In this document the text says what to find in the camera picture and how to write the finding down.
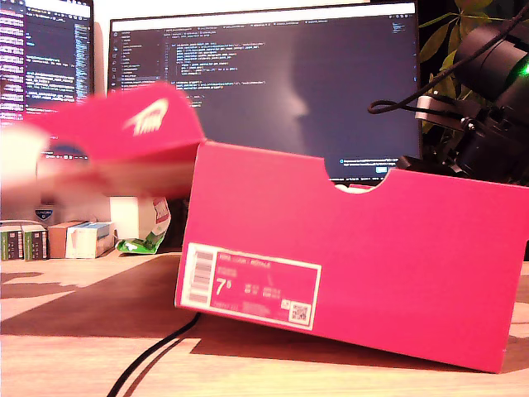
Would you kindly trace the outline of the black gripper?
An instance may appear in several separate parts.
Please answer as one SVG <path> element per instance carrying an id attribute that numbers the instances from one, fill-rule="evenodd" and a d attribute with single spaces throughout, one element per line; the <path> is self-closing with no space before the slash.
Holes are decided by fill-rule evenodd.
<path id="1" fill-rule="evenodd" d="M 403 155 L 397 167 L 432 175 L 515 184 L 516 131 L 469 122 L 452 155 L 444 160 L 421 160 Z"/>

